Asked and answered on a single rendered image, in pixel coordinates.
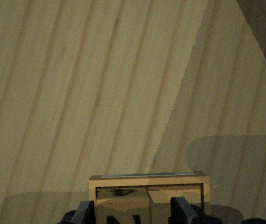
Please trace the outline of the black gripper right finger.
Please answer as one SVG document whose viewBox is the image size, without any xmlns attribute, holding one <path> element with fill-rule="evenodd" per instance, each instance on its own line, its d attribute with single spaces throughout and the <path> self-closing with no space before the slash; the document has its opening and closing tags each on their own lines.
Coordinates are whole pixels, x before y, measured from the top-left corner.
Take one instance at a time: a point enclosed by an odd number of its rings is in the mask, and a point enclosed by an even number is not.
<svg viewBox="0 0 266 224">
<path fill-rule="evenodd" d="M 196 205 L 190 205 L 184 197 L 171 197 L 171 224 L 223 224 L 222 220 L 206 215 Z M 266 224 L 261 218 L 246 219 L 241 224 Z"/>
</svg>

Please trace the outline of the tan wooden cube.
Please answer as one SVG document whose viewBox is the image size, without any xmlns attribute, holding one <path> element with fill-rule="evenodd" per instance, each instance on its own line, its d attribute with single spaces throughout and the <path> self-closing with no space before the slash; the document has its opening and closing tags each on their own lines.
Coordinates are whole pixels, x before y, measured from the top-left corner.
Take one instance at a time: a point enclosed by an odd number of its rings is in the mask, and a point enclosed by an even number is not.
<svg viewBox="0 0 266 224">
<path fill-rule="evenodd" d="M 152 224 L 147 188 L 101 188 L 95 201 L 96 224 Z"/>
</svg>

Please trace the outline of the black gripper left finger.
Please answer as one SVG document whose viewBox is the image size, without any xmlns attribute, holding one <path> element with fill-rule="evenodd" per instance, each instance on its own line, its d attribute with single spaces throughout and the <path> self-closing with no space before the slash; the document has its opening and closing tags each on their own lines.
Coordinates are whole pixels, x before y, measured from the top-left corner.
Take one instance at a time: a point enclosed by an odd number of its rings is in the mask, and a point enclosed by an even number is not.
<svg viewBox="0 0 266 224">
<path fill-rule="evenodd" d="M 57 224 L 95 224 L 94 201 L 81 201 L 77 210 L 67 212 Z"/>
</svg>

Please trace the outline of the tan shallow rectangular tray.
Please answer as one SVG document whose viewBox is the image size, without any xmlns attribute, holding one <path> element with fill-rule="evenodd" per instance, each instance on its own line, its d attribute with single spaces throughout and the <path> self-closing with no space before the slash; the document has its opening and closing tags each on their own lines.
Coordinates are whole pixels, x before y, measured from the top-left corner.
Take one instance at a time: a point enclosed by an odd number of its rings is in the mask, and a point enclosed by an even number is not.
<svg viewBox="0 0 266 224">
<path fill-rule="evenodd" d="M 204 172 L 92 175 L 89 201 L 101 188 L 146 187 L 152 204 L 152 224 L 171 224 L 171 197 L 184 197 L 211 216 L 210 176 Z"/>
</svg>

